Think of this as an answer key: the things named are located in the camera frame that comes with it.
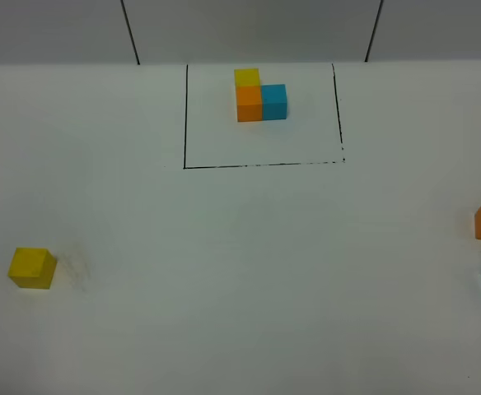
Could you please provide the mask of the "blue template cube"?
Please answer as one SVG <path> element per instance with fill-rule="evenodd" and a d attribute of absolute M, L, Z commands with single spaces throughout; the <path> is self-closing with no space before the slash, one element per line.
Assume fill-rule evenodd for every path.
<path fill-rule="evenodd" d="M 284 84 L 261 86 L 263 120 L 287 118 L 287 91 Z"/>

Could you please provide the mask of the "yellow template cube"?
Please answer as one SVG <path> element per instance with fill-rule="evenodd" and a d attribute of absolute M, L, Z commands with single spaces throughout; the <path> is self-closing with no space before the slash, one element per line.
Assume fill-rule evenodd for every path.
<path fill-rule="evenodd" d="M 241 68 L 234 70 L 236 87 L 260 86 L 260 76 L 258 68 Z"/>

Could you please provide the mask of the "orange template cube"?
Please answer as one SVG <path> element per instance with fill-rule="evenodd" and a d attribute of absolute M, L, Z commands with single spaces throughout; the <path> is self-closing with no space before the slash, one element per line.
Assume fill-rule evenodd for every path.
<path fill-rule="evenodd" d="M 261 86 L 238 86 L 236 88 L 236 114 L 238 122 L 263 120 Z"/>

